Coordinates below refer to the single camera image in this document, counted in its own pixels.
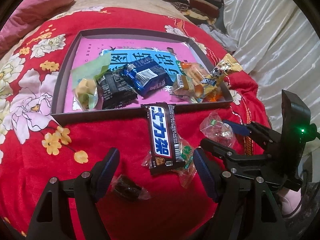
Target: barcode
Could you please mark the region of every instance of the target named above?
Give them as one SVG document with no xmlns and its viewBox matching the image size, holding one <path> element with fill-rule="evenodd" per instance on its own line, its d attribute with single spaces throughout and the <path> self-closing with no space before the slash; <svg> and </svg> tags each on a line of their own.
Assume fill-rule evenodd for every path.
<svg viewBox="0 0 320 240">
<path fill-rule="evenodd" d="M 184 87 L 181 75 L 177 75 L 177 81 L 179 87 Z"/>
<path fill-rule="evenodd" d="M 183 159 L 181 157 L 181 151 L 180 151 L 180 145 L 179 143 L 176 143 L 174 145 L 174 153 L 176 155 L 176 162 L 183 162 Z"/>
<path fill-rule="evenodd" d="M 152 72 L 149 68 L 142 70 L 137 73 L 136 79 L 139 80 L 142 86 L 145 86 L 151 78 L 157 77 L 158 75 Z"/>
</svg>

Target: pink pillow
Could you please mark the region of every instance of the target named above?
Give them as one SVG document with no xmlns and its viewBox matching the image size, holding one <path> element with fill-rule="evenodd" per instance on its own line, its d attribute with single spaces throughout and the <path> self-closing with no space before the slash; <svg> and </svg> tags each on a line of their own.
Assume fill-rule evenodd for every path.
<svg viewBox="0 0 320 240">
<path fill-rule="evenodd" d="M 19 40 L 74 0 L 23 0 L 0 31 L 0 58 Z"/>
</svg>

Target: white cloth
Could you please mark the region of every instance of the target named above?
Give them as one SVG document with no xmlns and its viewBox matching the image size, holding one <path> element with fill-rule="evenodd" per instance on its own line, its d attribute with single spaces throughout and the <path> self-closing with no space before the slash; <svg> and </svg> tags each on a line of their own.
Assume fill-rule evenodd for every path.
<svg viewBox="0 0 320 240">
<path fill-rule="evenodd" d="M 224 0 L 234 57 L 258 83 L 258 98 L 281 132 L 281 89 L 297 94 L 320 131 L 320 40 L 292 0 Z M 308 143 L 306 152 L 320 147 Z"/>
<path fill-rule="evenodd" d="M 229 35 L 221 33 L 219 29 L 214 29 L 210 31 L 209 26 L 205 24 L 200 24 L 199 27 L 208 33 L 212 38 L 219 42 L 224 48 L 233 52 L 237 49 L 235 42 Z"/>
</svg>

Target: bed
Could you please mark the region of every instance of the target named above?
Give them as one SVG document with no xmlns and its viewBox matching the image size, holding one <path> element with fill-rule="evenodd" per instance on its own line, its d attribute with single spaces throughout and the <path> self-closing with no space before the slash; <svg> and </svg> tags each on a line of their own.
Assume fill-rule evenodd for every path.
<svg viewBox="0 0 320 240">
<path fill-rule="evenodd" d="M 0 214 L 25 236 L 36 203 L 51 177 L 73 178 L 90 170 L 110 147 L 117 147 L 121 159 L 116 176 L 126 174 L 145 187 L 152 198 L 130 203 L 107 192 L 97 207 L 111 238 L 188 236 L 212 217 L 216 204 L 207 197 L 197 175 L 184 189 L 176 174 L 151 177 L 141 166 L 150 148 L 145 118 L 61 127 L 50 116 L 55 82 L 67 50 L 80 30 L 92 28 L 183 34 L 193 38 L 213 64 L 226 54 L 220 44 L 161 0 L 76 0 L 56 12 L 0 61 L 5 84 L 5 93 L 0 97 Z M 218 110 L 222 119 L 269 126 L 265 108 L 256 96 L 258 85 L 247 73 L 234 73 L 224 82 L 233 102 Z M 204 137 L 199 125 L 210 112 L 176 114 L 178 133 L 193 147 Z M 56 133 L 61 142 L 55 140 Z M 248 138 L 237 138 L 233 148 L 240 154 L 262 153 Z M 84 239 L 73 201 L 70 208 L 77 239 Z"/>
</svg>

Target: beige bed sheet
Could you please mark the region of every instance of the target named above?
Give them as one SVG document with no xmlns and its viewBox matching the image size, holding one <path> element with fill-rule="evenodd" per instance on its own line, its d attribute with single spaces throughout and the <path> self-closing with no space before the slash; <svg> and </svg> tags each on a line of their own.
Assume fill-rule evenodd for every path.
<svg viewBox="0 0 320 240">
<path fill-rule="evenodd" d="M 185 18 L 175 7 L 173 7 L 170 3 L 167 3 L 162 0 L 76 0 L 71 6 L 65 7 L 56 11 L 53 16 L 60 14 L 62 12 L 72 12 L 88 7 L 94 6 L 104 6 L 104 7 L 120 7 L 120 8 L 128 8 L 128 9 L 136 9 L 144 12 L 155 13 L 165 16 L 171 16 L 175 18 L 179 18 L 185 21 L 189 20 Z M 13 46 L 0 60 L 0 69 L 4 66 L 4 64 L 9 60 L 10 56 L 13 52 L 22 44 L 22 42 L 34 34 L 39 29 L 39 26 L 28 33 L 23 39 L 19 41 L 18 44 Z"/>
</svg>

